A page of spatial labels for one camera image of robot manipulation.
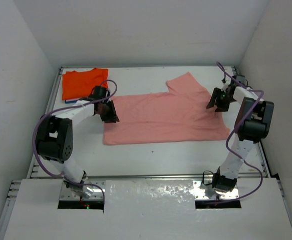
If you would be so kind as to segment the pink t-shirt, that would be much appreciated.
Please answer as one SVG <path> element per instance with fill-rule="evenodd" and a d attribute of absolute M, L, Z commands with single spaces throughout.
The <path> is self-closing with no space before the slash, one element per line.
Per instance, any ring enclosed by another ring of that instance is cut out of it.
<path fill-rule="evenodd" d="M 104 125 L 108 146 L 221 141 L 230 130 L 222 114 L 206 109 L 211 95 L 189 72 L 166 82 L 168 91 L 113 98 L 117 123 Z"/>

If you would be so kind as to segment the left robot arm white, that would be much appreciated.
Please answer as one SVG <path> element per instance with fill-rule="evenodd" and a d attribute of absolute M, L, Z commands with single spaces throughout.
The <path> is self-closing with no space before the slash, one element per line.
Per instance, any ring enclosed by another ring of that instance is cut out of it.
<path fill-rule="evenodd" d="M 86 173 L 72 157 L 73 128 L 85 119 L 99 115 L 104 123 L 117 123 L 109 89 L 98 85 L 89 96 L 73 105 L 43 115 L 33 132 L 33 152 L 40 167 L 54 178 L 62 177 L 70 186 L 86 186 Z"/>

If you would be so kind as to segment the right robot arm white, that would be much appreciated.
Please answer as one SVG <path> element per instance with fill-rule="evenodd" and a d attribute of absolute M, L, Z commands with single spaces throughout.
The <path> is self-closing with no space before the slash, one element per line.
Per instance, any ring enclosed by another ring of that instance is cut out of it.
<path fill-rule="evenodd" d="M 228 155 L 212 177 L 212 188 L 220 192 L 234 189 L 239 171 L 254 146 L 266 138 L 274 110 L 274 103 L 263 99 L 264 91 L 230 84 L 222 89 L 214 88 L 206 108 L 215 112 L 228 111 L 231 103 L 240 104 L 234 129 L 226 139 Z"/>

